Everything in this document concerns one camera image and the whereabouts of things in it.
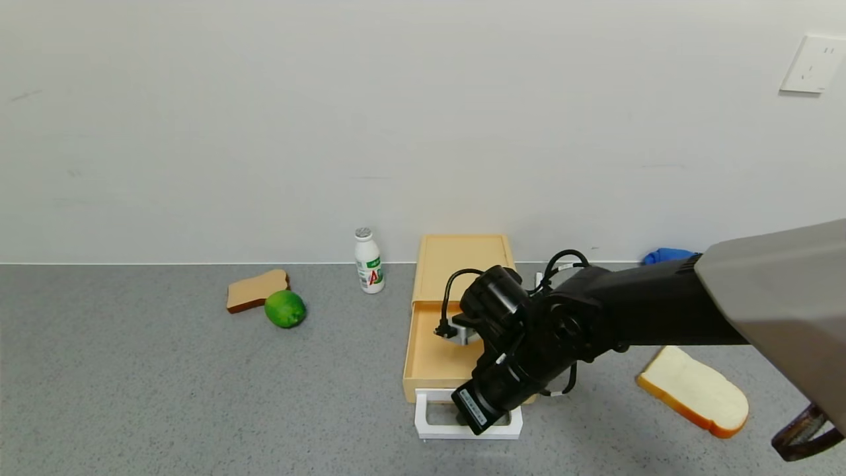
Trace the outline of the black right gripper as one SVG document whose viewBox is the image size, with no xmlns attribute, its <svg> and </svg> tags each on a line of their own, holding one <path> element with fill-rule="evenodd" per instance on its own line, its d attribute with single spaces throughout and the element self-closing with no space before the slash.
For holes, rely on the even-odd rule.
<svg viewBox="0 0 846 476">
<path fill-rule="evenodd" d="M 451 398 L 463 422 L 480 436 L 529 398 L 529 383 L 511 365 L 496 364 L 475 370 Z"/>
</svg>

